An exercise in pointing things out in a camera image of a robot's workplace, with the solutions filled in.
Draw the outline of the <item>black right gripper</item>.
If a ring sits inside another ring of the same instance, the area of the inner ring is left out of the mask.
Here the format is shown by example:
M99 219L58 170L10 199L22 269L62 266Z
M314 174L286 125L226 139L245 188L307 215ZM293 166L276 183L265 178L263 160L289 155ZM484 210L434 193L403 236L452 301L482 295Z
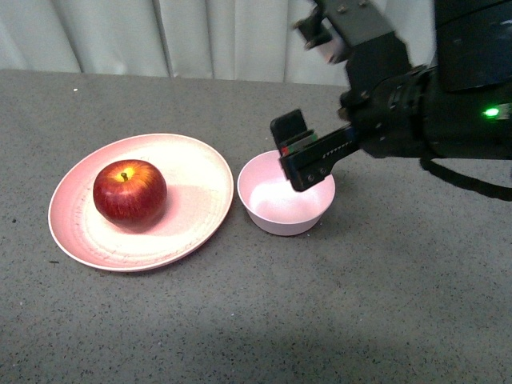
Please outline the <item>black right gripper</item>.
M375 158L430 154L423 132L426 90L432 73L412 67L405 43L393 32L350 49L350 91L340 97L351 126L318 136L300 110L270 123L281 168L297 192L319 184L334 164L359 148Z

